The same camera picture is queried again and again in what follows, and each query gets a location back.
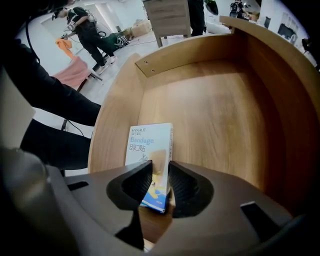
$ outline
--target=bandage box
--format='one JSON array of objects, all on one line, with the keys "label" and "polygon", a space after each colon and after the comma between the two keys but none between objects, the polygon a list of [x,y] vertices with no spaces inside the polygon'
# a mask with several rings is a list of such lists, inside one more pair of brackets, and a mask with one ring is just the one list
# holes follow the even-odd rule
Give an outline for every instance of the bandage box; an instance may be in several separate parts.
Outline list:
[{"label": "bandage box", "polygon": [[171,123],[131,126],[126,148],[125,165],[152,160],[152,182],[141,202],[164,213],[170,189],[169,161],[172,160],[174,128]]}]

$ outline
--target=black pants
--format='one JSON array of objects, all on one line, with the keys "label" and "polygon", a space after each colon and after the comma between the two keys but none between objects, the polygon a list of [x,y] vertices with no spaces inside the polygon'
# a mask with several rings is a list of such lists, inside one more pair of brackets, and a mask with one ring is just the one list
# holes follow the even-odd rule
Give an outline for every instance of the black pants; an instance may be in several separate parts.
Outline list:
[{"label": "black pants", "polygon": [[81,34],[78,34],[78,37],[83,48],[91,54],[92,58],[94,58],[94,60],[96,61],[96,63],[98,63],[99,66],[104,66],[105,61],[98,48],[100,48],[110,57],[114,56],[114,52],[109,48],[108,44],[100,37],[95,27],[83,31]]},{"label": "black pants", "polygon": [[201,36],[205,30],[204,0],[188,0],[192,36]]},{"label": "black pants", "polygon": [[[96,104],[73,88],[49,76],[24,44],[12,46],[5,68],[24,98],[35,108],[86,126],[94,126],[100,110]],[[83,169],[88,166],[91,139],[48,127],[32,120],[21,143],[21,149],[38,156],[46,165],[61,170]]]}]

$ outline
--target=wooden edge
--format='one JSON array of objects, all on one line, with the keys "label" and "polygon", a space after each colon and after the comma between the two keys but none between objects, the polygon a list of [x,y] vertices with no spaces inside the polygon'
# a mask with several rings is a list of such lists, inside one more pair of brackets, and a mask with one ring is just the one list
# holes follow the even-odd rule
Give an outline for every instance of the wooden edge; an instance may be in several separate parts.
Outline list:
[{"label": "wooden edge", "polygon": [[244,45],[243,37],[236,34],[196,36],[162,47],[135,64],[149,78],[192,63],[238,58]]},{"label": "wooden edge", "polygon": [[101,106],[91,139],[88,172],[94,173],[125,164],[128,135],[138,123],[147,81],[135,65],[140,55],[131,55],[113,81]]},{"label": "wooden edge", "polygon": [[320,122],[320,76],[306,56],[293,44],[265,27],[228,16],[220,16],[220,22],[257,38],[283,58],[302,82],[314,105],[318,121]]}]

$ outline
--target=orange cloth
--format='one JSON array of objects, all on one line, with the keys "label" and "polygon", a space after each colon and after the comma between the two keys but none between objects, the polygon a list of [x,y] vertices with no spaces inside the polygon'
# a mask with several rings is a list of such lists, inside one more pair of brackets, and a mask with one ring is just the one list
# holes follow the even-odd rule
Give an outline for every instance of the orange cloth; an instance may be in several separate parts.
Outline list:
[{"label": "orange cloth", "polygon": [[74,59],[74,54],[69,50],[72,48],[72,42],[69,40],[65,40],[62,38],[58,38],[55,43],[58,45],[58,47],[64,51],[66,55],[68,55],[71,59]]}]

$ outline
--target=person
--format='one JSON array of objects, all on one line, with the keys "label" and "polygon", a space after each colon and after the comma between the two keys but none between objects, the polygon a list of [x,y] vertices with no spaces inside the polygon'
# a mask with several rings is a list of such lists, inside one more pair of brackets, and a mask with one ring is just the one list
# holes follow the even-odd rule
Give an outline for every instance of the person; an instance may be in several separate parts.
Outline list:
[{"label": "person", "polygon": [[188,0],[191,36],[201,36],[205,30],[204,0]]},{"label": "person", "polygon": [[[34,51],[15,39],[10,52],[19,56],[23,68],[17,75],[17,62],[7,54],[5,69],[12,82],[32,107],[39,108],[76,123],[95,126],[100,105],[75,89],[49,76],[37,62]],[[79,170],[88,166],[91,139],[46,126],[32,120],[20,148],[36,155],[40,160],[60,170]]]},{"label": "person", "polygon": [[236,17],[242,20],[247,20],[245,18],[244,14],[249,16],[249,13],[245,10],[245,6],[242,3],[242,0],[235,0],[231,5],[230,5],[231,13],[230,16],[233,17],[233,13],[236,13]]},{"label": "person", "polygon": [[96,71],[99,75],[108,67],[105,60],[98,50],[100,48],[110,56],[110,63],[114,63],[116,56],[109,48],[108,44],[100,37],[97,32],[95,23],[89,21],[89,15],[85,9],[74,7],[73,9],[61,8],[54,12],[55,18],[66,18],[69,28],[73,28],[72,32],[66,36],[66,39],[77,35],[83,48],[86,49],[99,65]]}]

